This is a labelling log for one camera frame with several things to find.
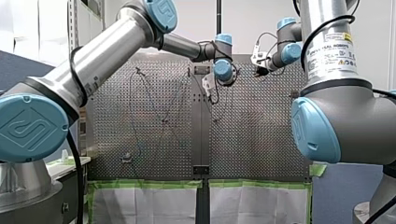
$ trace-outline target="perforated metal panel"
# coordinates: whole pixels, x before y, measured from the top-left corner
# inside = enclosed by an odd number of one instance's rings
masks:
[[[202,114],[209,113],[208,101],[201,101],[201,110],[191,109],[193,95],[201,92],[192,92],[197,84],[187,76],[189,61],[168,54],[134,56],[93,96],[87,111],[94,142],[88,147],[98,154],[90,179],[193,179],[192,166],[208,161],[209,178],[304,181],[309,161],[293,144],[290,127],[290,92],[306,83],[300,65],[288,66],[279,77],[256,78],[248,55],[234,62],[242,73],[231,88],[219,87],[210,119]],[[202,125],[192,125],[193,118]],[[211,125],[209,133],[194,132],[203,122]],[[209,148],[193,147],[194,134],[209,138]],[[126,153],[135,160],[122,163]]]
[[[93,96],[92,179],[190,179],[190,62],[133,57]],[[130,153],[131,162],[121,162]]]
[[[309,161],[294,145],[290,126],[290,92],[306,83],[301,66],[289,65],[282,76],[253,77],[248,56],[234,62],[241,75],[231,88],[219,89],[212,110],[211,177],[304,181]]]

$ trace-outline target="light blue end cap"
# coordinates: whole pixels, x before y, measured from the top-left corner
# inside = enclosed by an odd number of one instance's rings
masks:
[[[337,163],[341,148],[337,136],[320,108],[310,99],[300,97],[291,106],[294,142],[311,161]]]
[[[172,0],[146,0],[148,15],[157,28],[164,34],[176,29],[177,11]]]
[[[283,18],[281,21],[279,21],[277,23],[277,29],[280,30],[283,27],[285,27],[285,26],[287,26],[289,24],[292,24],[292,23],[296,23],[296,19],[294,19],[293,17]]]
[[[215,62],[214,73],[215,77],[223,82],[227,82],[233,78],[232,66],[230,62],[225,59],[220,59]]]
[[[233,36],[232,35],[219,34],[219,35],[216,35],[216,39],[215,40],[221,41],[221,42],[226,43],[228,45],[232,45],[233,44]]]
[[[299,44],[291,43],[285,46],[282,49],[282,53],[280,54],[280,58],[282,62],[285,64],[291,64],[299,60],[301,56],[301,47]]]
[[[67,136],[68,119],[50,99],[33,94],[0,98],[0,161],[38,161]]]

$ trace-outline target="white fabric panel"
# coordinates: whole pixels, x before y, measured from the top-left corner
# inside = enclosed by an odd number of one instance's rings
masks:
[[[195,224],[196,189],[98,189],[93,224]]]
[[[211,224],[305,224],[307,189],[211,188]]]

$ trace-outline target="white label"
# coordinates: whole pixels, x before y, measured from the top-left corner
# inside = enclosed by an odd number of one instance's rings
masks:
[[[352,42],[352,36],[348,33],[332,33],[332,34],[326,34],[324,36],[324,41],[332,41],[332,40],[348,40]]]
[[[353,45],[347,40],[331,40],[306,53],[308,77],[323,77],[334,71],[357,72]]]

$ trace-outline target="metal rod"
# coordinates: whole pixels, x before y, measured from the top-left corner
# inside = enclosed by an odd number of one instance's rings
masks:
[[[218,0],[217,11],[217,34],[221,34],[221,0]]]

